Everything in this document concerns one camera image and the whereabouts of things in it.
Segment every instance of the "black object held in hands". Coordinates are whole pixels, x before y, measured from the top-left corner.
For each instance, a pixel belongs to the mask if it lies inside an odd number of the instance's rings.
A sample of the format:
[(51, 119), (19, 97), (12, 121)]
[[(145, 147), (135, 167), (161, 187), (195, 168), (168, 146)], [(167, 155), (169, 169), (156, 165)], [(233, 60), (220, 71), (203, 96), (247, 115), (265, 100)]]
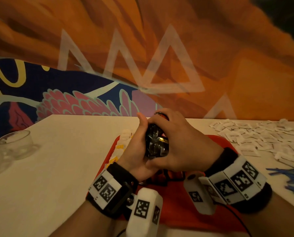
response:
[[(161, 112), (156, 112), (155, 115), (160, 115), (169, 120), (168, 116)], [(146, 153), (145, 156), (153, 159), (156, 157), (164, 157), (169, 153), (169, 140), (164, 131), (156, 124), (149, 124), (146, 131)]]

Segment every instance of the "white table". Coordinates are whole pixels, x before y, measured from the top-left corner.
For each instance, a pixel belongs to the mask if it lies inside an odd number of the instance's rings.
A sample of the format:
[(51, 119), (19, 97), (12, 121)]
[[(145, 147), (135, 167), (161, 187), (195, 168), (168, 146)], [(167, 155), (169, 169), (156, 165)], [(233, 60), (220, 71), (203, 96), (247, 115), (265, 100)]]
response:
[[(216, 135), (208, 126), (212, 121), (188, 119), (204, 134)], [(40, 148), (0, 174), (0, 236), (48, 236), (82, 204), (114, 139), (123, 129), (135, 131), (138, 123), (137, 117), (51, 115), (29, 127)], [(286, 166), (270, 153), (261, 153), (261, 158), (248, 157), (249, 161), (268, 177), (276, 193), (294, 205), (294, 195), (284, 189), (288, 178), (268, 176), (265, 170)], [(185, 232), (161, 226), (158, 236)], [(188, 236), (224, 236), (187, 232)]]

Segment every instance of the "hand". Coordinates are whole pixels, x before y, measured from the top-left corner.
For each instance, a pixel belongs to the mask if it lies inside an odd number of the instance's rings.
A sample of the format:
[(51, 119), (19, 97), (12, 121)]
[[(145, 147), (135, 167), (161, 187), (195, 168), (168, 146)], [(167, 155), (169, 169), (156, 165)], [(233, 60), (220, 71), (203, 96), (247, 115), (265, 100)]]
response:
[(137, 113), (137, 116), (139, 118), (139, 126), (117, 163), (131, 173), (138, 181), (143, 181), (153, 176), (158, 169), (156, 167), (146, 167), (145, 134), (148, 128), (148, 120), (141, 113)]
[(192, 127), (183, 115), (171, 109), (157, 110), (166, 114), (169, 121), (154, 115), (148, 122), (155, 123), (169, 139), (169, 154), (147, 162), (148, 168), (172, 171), (206, 171), (224, 149), (206, 135)]

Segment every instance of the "wristband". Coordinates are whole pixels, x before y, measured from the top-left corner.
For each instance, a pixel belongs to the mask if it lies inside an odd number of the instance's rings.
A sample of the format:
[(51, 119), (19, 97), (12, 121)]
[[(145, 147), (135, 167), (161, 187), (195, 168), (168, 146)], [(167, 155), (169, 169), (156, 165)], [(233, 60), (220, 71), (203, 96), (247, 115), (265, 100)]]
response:
[(266, 178), (243, 156), (225, 148), (220, 157), (199, 180), (212, 199), (230, 204), (240, 213), (251, 214), (264, 209), (272, 196)]
[(93, 181), (86, 196), (102, 214), (117, 219), (125, 211), (127, 198), (138, 187), (138, 180), (116, 162)]

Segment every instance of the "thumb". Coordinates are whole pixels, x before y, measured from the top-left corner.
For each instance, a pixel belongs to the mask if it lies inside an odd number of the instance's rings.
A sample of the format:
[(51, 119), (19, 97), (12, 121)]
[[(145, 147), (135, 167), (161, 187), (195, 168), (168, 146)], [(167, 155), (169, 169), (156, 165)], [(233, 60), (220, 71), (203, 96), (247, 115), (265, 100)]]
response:
[(133, 136), (133, 138), (136, 136), (138, 138), (145, 138), (145, 134), (148, 128), (148, 120), (147, 118), (140, 112), (137, 113), (137, 117), (139, 119), (139, 126)]
[(154, 159), (149, 159), (146, 162), (146, 167), (149, 169), (157, 168), (157, 169), (170, 169), (169, 166), (169, 157), (157, 157)]

